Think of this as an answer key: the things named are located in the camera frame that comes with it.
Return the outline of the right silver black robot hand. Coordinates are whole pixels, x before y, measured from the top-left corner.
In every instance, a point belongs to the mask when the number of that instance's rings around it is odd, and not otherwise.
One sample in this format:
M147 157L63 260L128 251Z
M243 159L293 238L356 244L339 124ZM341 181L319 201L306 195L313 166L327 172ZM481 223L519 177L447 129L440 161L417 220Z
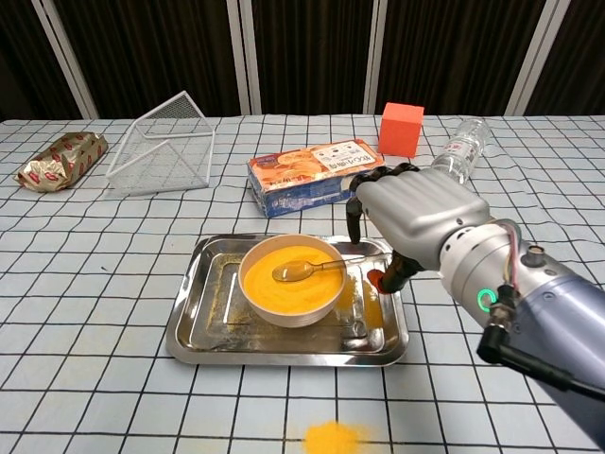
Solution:
M368 279L381 293L401 290L420 271L438 271L446 240L490 219L489 204L434 168L380 166L353 178L346 203L348 235L360 241L360 219L369 218L392 248L385 271Z

